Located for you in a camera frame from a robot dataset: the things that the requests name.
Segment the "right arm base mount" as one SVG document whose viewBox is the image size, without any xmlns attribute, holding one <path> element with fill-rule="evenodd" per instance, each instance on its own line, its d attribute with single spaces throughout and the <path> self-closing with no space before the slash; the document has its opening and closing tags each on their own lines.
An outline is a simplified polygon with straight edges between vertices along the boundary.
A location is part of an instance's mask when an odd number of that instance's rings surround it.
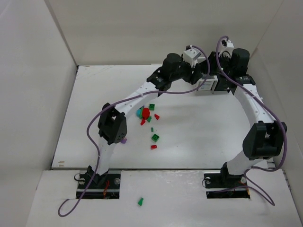
<svg viewBox="0 0 303 227">
<path fill-rule="evenodd" d="M 224 178 L 221 173 L 204 173 L 202 185 L 208 199 L 249 199 L 246 178 L 236 175 Z"/>
</svg>

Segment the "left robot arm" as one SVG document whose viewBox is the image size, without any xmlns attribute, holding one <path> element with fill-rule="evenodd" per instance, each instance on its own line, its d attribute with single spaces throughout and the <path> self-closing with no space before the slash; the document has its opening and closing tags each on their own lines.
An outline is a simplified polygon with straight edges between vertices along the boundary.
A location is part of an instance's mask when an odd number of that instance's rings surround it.
<svg viewBox="0 0 303 227">
<path fill-rule="evenodd" d="M 127 120 L 135 112 L 162 94 L 168 94 L 171 84 L 177 80 L 195 84 L 203 75 L 209 75 L 210 62 L 201 58 L 201 53 L 193 57 L 185 54 L 169 53 L 162 66 L 157 68 L 146 81 L 129 97 L 113 104 L 106 103 L 95 117 L 98 120 L 99 141 L 93 142 L 97 148 L 97 162 L 87 169 L 90 183 L 100 187 L 106 180 L 109 162 L 117 143 L 127 134 Z"/>
</svg>

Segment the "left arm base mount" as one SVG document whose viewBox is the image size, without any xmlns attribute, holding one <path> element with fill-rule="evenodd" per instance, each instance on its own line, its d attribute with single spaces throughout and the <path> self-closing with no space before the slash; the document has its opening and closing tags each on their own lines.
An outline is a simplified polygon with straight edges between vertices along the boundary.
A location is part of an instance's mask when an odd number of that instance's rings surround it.
<svg viewBox="0 0 303 227">
<path fill-rule="evenodd" d="M 76 198 L 79 199 L 88 186 L 94 171 L 91 166 L 85 173 L 78 173 L 74 180 L 78 183 Z M 95 174 L 82 199 L 119 199 L 121 183 L 120 170 L 108 170 L 102 175 Z"/>
</svg>

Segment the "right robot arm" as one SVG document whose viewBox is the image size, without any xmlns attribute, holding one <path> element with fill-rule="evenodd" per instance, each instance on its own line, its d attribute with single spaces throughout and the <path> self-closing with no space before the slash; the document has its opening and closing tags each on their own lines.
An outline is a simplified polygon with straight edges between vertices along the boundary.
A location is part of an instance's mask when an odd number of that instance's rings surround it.
<svg viewBox="0 0 303 227">
<path fill-rule="evenodd" d="M 242 143 L 241 152 L 223 164 L 218 174 L 205 174 L 206 188 L 234 188 L 242 182 L 248 170 L 257 163 L 279 156 L 286 145 L 287 126 L 280 122 L 263 103 L 256 82 L 247 74 L 250 53 L 242 48 L 233 49 L 228 57 L 224 52 L 215 55 L 217 68 L 226 79 L 228 89 L 241 104 L 250 124 Z"/>
</svg>

